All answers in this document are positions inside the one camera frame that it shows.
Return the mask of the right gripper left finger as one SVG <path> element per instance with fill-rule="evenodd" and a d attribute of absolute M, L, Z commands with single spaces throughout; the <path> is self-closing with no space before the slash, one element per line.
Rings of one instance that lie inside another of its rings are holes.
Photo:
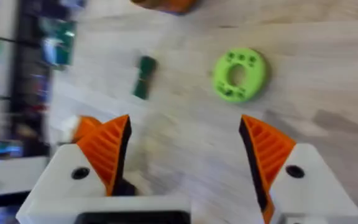
<path fill-rule="evenodd" d="M 65 121 L 67 144 L 57 149 L 27 198 L 134 196 L 136 187 L 123 178 L 131 133 L 128 115 L 105 123 L 90 116 Z"/>

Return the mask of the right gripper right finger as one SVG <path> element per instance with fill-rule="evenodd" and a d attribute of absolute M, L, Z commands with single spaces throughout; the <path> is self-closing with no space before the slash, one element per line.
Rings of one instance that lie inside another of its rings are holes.
<path fill-rule="evenodd" d="M 358 208 L 311 144 L 243 115 L 244 142 L 264 223 L 358 223 Z"/>

